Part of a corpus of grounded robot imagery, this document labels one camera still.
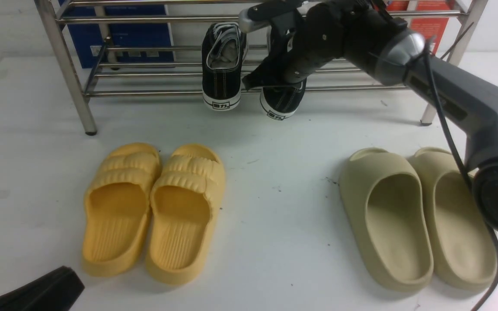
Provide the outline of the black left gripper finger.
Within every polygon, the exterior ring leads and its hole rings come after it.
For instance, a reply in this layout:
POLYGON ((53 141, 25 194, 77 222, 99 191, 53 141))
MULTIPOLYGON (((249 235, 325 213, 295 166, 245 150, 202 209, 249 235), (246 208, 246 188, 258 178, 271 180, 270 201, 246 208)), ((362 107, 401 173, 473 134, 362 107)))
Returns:
POLYGON ((0 311, 69 311, 85 289, 77 273, 61 266, 0 296, 0 311))

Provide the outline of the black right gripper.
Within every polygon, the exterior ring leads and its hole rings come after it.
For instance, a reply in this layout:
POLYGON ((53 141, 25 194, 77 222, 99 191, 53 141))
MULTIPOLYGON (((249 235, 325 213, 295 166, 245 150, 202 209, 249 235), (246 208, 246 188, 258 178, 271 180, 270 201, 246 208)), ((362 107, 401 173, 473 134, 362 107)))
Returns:
POLYGON ((268 55, 242 79, 247 90, 294 87, 333 59, 344 58, 362 67, 360 0, 328 0, 306 16, 300 0, 271 0, 239 14, 243 33, 269 27, 268 55))

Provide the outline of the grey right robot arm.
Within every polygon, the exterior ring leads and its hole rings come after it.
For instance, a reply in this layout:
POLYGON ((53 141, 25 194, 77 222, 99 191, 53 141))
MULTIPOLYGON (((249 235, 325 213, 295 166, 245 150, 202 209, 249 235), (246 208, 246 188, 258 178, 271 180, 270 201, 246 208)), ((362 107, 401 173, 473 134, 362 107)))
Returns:
POLYGON ((426 100, 440 121, 467 136, 465 159, 445 138, 484 220, 498 232, 498 86, 443 61, 405 20, 391 16, 381 0, 328 0, 302 16, 301 0, 271 0, 239 14, 251 33, 267 26, 275 41, 269 55, 243 78, 247 90, 296 87, 332 61, 344 58, 383 86, 402 84, 426 100))

